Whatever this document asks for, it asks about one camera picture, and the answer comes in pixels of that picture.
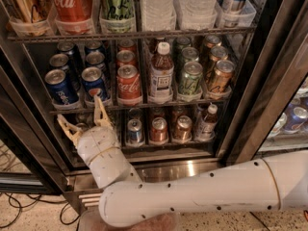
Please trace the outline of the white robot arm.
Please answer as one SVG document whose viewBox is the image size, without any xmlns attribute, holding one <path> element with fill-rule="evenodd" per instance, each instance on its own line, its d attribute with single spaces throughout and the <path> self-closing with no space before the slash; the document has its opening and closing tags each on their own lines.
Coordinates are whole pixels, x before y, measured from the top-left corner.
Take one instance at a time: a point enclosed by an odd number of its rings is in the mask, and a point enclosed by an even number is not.
<svg viewBox="0 0 308 231">
<path fill-rule="evenodd" d="M 166 213 L 283 211 L 308 207 L 308 151 L 248 161 L 192 177 L 143 182 L 120 149 L 116 131 L 99 97 L 94 126 L 87 131 L 58 122 L 89 167 L 99 189 L 100 217 L 112 227 L 129 227 Z"/>
</svg>

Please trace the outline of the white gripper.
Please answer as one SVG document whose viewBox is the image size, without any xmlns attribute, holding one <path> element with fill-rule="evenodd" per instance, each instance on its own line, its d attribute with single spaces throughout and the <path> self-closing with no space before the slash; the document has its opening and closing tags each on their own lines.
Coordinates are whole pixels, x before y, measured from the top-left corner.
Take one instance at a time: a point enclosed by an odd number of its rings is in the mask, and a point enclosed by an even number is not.
<svg viewBox="0 0 308 231">
<path fill-rule="evenodd" d="M 83 130 L 69 123 L 63 115 L 57 115 L 57 120 L 66 136 L 77 146 L 77 152 L 87 166 L 102 151 L 110 147 L 119 147 L 116 132 L 111 129 L 110 121 L 102 100 L 94 96 L 93 121 L 96 125 L 83 134 Z"/>
</svg>

